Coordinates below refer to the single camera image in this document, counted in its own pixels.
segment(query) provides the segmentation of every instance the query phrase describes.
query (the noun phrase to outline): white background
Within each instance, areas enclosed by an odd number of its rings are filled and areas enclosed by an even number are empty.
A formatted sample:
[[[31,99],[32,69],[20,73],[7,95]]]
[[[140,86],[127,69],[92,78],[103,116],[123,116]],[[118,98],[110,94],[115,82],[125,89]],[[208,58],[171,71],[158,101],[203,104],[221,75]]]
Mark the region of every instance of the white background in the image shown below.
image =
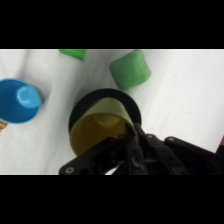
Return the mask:
[[[81,62],[57,49],[1,49],[0,79],[38,86],[46,101],[35,120],[0,133],[0,174],[57,174],[75,158],[68,134],[74,102],[96,89],[117,89],[109,64],[130,51],[91,49]],[[140,107],[145,132],[216,152],[224,135],[224,50],[144,53],[152,77],[127,93]]]

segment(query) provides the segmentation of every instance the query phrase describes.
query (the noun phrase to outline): blue plastic cup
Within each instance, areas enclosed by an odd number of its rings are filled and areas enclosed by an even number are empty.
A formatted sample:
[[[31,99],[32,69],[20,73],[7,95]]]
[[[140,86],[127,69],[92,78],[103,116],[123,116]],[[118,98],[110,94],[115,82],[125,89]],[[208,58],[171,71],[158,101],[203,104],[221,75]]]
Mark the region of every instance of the blue plastic cup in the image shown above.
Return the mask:
[[[0,81],[0,120],[23,124],[33,120],[44,102],[42,92],[18,79]]]

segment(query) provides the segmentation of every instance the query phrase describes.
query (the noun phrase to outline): cup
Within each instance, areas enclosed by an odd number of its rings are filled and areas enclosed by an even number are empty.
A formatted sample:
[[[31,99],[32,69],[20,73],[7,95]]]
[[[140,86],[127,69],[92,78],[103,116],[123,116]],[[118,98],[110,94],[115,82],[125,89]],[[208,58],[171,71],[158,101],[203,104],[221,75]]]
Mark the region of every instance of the cup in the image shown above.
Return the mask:
[[[114,98],[101,99],[74,124],[71,147],[80,156],[106,138],[124,138],[126,125],[138,136],[123,104]]]
[[[37,87],[18,79],[0,81],[0,120],[23,124],[33,120],[40,111],[44,96]]]

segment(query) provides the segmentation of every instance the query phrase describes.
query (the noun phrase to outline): yellow cup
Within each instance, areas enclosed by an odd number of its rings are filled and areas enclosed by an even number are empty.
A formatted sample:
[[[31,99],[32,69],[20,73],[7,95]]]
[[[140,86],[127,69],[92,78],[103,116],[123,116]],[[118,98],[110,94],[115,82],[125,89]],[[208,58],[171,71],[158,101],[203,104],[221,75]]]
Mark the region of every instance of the yellow cup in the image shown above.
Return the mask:
[[[106,138],[120,139],[126,136],[126,124],[138,136],[123,104],[113,98],[104,98],[73,126],[70,133],[71,147],[80,156]]]

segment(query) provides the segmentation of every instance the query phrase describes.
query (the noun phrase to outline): cup rim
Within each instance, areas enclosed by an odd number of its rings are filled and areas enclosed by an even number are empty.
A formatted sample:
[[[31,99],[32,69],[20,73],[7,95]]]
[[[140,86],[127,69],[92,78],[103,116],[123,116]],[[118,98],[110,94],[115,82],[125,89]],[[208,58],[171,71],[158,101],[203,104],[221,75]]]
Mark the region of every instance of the cup rim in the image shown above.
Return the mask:
[[[6,123],[8,123],[8,124],[25,124],[25,123],[30,122],[31,120],[33,120],[33,119],[37,116],[37,114],[38,114],[39,111],[40,111],[40,108],[41,108],[41,98],[40,98],[40,94],[38,93],[38,91],[36,90],[36,88],[34,88],[33,85],[31,85],[31,84],[29,84],[29,83],[27,83],[27,82],[24,82],[24,81],[22,81],[22,80],[20,80],[20,79],[10,79],[10,78],[8,78],[8,79],[2,79],[2,80],[0,80],[0,83],[6,82],[6,81],[17,81],[17,82],[21,82],[21,83],[23,83],[23,84],[25,84],[25,85],[31,87],[32,89],[34,89],[34,90],[37,92],[37,95],[38,95],[39,106],[37,107],[37,111],[36,111],[36,113],[34,114],[34,116],[33,116],[32,118],[30,118],[29,120],[26,120],[26,121],[23,121],[23,122],[16,122],[16,123],[15,123],[15,122],[7,121],[7,120],[3,119],[1,116],[0,116],[0,120],[3,121],[3,122],[6,122]]]

